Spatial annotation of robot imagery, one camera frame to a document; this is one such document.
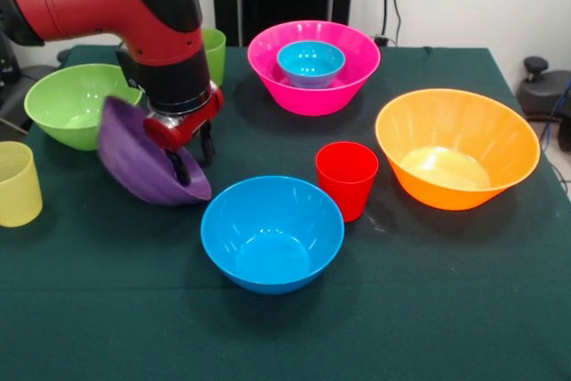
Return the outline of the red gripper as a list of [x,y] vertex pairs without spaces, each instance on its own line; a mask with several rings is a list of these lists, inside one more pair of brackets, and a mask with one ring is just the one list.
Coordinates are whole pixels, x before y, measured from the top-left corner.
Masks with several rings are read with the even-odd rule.
[[203,150],[202,165],[211,165],[215,157],[215,148],[211,137],[211,120],[221,110],[224,103],[221,90],[211,86],[207,100],[196,110],[181,115],[164,115],[151,111],[144,119],[145,133],[169,158],[176,179],[181,186],[191,183],[186,165],[181,156],[175,152],[186,145],[200,131],[201,148]]

